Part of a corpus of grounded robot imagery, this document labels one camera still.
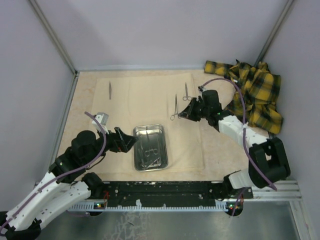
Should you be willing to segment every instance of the table surface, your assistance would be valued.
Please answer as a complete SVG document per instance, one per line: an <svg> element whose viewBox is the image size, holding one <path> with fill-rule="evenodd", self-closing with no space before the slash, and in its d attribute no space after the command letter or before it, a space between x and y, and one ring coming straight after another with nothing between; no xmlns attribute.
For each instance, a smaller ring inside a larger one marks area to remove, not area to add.
<svg viewBox="0 0 320 240"><path fill-rule="evenodd" d="M61 155L71 145L72 139L83 130L87 130L90 120L84 115L85 111L92 109L96 82L100 78L115 77L145 77L163 76L191 73L194 85L197 88L207 80L219 77L205 74L199 70L135 70L135 71L94 71L81 72L71 103L58 155ZM224 108L234 95L234 87L223 80L214 81L206 86L207 89L218 91L219 100ZM224 176L248 167L248 159L242 147L238 146L231 138L216 131L208 125L205 119L200 121L200 134L202 139L202 153L204 169L186 172L168 172L154 179L152 172L148 174L99 174L103 181L220 181ZM266 131L253 128L256 132L268 136Z"/></svg>

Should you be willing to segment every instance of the cable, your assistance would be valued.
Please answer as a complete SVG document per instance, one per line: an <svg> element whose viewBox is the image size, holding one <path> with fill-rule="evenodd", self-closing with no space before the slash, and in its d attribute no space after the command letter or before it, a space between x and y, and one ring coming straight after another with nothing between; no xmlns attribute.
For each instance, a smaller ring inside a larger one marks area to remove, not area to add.
<svg viewBox="0 0 320 240"><path fill-rule="evenodd" d="M107 202L109 200L109 192L108 191L103 191L105 193L104 197L103 197L103 203L104 203L104 208L106 208L107 206Z"/></svg>
<svg viewBox="0 0 320 240"><path fill-rule="evenodd" d="M239 96L240 96L240 100L241 100L241 104L242 104L242 111L243 111L243 114L242 114L242 124L243 125L246 125L246 105L245 105L245 100L244 100L244 97L242 96L242 93L241 93L241 90L239 89L239 87L231 80L229 79L226 79L226 78L222 78L222 77L218 77L218 78L214 78L214 79L211 79L207 82L205 82L201 87L204 87L206 86L207 84L213 82L213 81L216 81L216 80L224 80L224 81L227 81L231 84L233 84L233 86L235 87L235 89L238 91L239 93ZM243 144L243 148L244 148L244 152L246 154L246 156L248 157L250 163L252 164L252 166L254 167L254 169L260 174L260 176L269 184L269 187L272 188L273 190L277 191L277 188L276 186L274 185L273 182L271 182L267 177L266 175L264 175L264 173L259 169L259 167L256 165L256 163L253 161L253 159L251 158L248 150L247 150L247 143L246 143L246 128L244 127L243 128L243 138L242 138L242 144Z"/></svg>
<svg viewBox="0 0 320 240"><path fill-rule="evenodd" d="M1 237L5 237L4 234L2 234L2 230L5 228L6 225L8 225L21 211L22 209L24 209L26 207L26 205L28 203L31 202L31 200L38 194L40 193L43 189L45 189L48 185L52 184L53 182L55 182L56 180L58 179L61 179L65 176L68 176L70 174L73 174L73 173L76 173L78 171L81 171L82 169L85 169L87 168L88 166L90 166L91 164L93 164L98 158L100 158L100 156L103 154L104 150L105 150L105 147L106 147L106 144L107 144L107 136L106 136L106 133L103 129L103 127L101 126L101 124L96 120L96 118L91 115L90 113L88 113L87 111L84 112L84 114L86 114L89 118L91 118L96 124L97 126L99 127L99 129L101 130L101 133L102 133L102 136L103 136L103 145L102 145L102 148L101 150L99 151L99 153L95 156L95 158L90 161L89 163L87 163L86 165L83 165L81 167L78 167L74 170L71 170L71 171L67 171L53 179L51 179L50 181L48 181L47 183L45 183L43 186L39 187L37 192L33 193L22 205L21 207L12 215L13 218L9 218L2 226L0 226L0 236Z"/></svg>
<svg viewBox="0 0 320 240"><path fill-rule="evenodd" d="M235 204L233 206L233 210L232 210L232 214L231 216L233 217L235 215L235 212L236 212L236 208L238 206L238 202L239 202L239 199L241 198L242 194L244 194L244 192L248 189L248 187L244 187L242 189L242 191L239 193L238 197L236 198L236 201L235 201Z"/></svg>
<svg viewBox="0 0 320 240"><path fill-rule="evenodd" d="M103 155L103 157L95 164L93 164L92 166L89 166L88 168L86 168L86 170L92 169L94 166L98 165L99 163L101 163L103 161L103 159L105 159L106 154Z"/></svg>

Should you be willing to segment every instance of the forceps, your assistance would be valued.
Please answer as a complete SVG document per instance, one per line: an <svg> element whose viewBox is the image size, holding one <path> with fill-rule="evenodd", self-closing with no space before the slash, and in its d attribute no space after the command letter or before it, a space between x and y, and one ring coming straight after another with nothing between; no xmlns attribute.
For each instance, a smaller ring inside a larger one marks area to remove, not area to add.
<svg viewBox="0 0 320 240"><path fill-rule="evenodd" d="M178 115L178 119L181 118L181 117L179 116L179 112L178 112L177 94L175 95L174 114L171 115L170 120L171 120L171 121L175 120L176 115Z"/></svg>
<svg viewBox="0 0 320 240"><path fill-rule="evenodd" d="M150 164L146 165L146 166L142 166L144 169L149 169L149 168L153 168L153 167L159 167L161 166L161 159L160 157L158 157L156 160L154 160L153 162L151 162Z"/></svg>
<svg viewBox="0 0 320 240"><path fill-rule="evenodd" d="M184 88L185 88L185 96L182 97L183 101L191 101L192 97L188 95L188 86L187 83L184 83Z"/></svg>
<svg viewBox="0 0 320 240"><path fill-rule="evenodd" d="M149 134L148 134L148 127L145 128L145 133L146 133L146 138L148 139L148 146L149 146L149 150L146 150L144 151L144 155L146 157L149 157L151 152L154 154L154 155L158 155L159 151L157 148L151 148L150 147L150 139L149 139Z"/></svg>

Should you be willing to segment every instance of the gray floor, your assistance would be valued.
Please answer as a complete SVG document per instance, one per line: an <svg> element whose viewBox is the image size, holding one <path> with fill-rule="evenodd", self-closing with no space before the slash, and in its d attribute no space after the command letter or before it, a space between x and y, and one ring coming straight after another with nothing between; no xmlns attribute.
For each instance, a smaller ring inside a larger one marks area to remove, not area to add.
<svg viewBox="0 0 320 240"><path fill-rule="evenodd" d="M238 217L224 212L105 212L96 217L67 213L39 240L296 240L289 203L248 202Z"/></svg>

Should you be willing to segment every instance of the surgical scissors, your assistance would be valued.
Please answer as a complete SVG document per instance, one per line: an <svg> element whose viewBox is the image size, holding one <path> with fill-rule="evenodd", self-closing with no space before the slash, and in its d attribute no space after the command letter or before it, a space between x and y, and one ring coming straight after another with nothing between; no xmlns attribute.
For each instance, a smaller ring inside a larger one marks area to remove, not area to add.
<svg viewBox="0 0 320 240"><path fill-rule="evenodd" d="M183 101L191 101L192 97L188 95L188 86L187 83L184 83L184 88L185 88L185 96L182 97Z"/></svg>
<svg viewBox="0 0 320 240"><path fill-rule="evenodd" d="M171 120L171 121L175 120L176 115L178 115L178 119L181 118L181 116L179 116L179 111L178 111L177 94L175 95L174 114L171 115L170 120Z"/></svg>
<svg viewBox="0 0 320 240"><path fill-rule="evenodd" d="M157 139L157 150L161 151L161 146L160 146L160 142L159 139ZM145 164L144 169L148 169L148 168L154 168L154 167L159 167L161 166L162 162L161 162L161 155L159 153L158 156L156 156L156 159L152 159L151 161L149 161L148 163Z"/></svg>
<svg viewBox="0 0 320 240"><path fill-rule="evenodd" d="M141 159L141 167L143 169L148 169L150 167L158 167L161 165L161 158L158 157L155 160L149 161L147 164L145 163L145 156L147 151L144 150L144 148L142 147L142 145L140 145L140 148L138 148L138 153L140 155L140 159Z"/></svg>

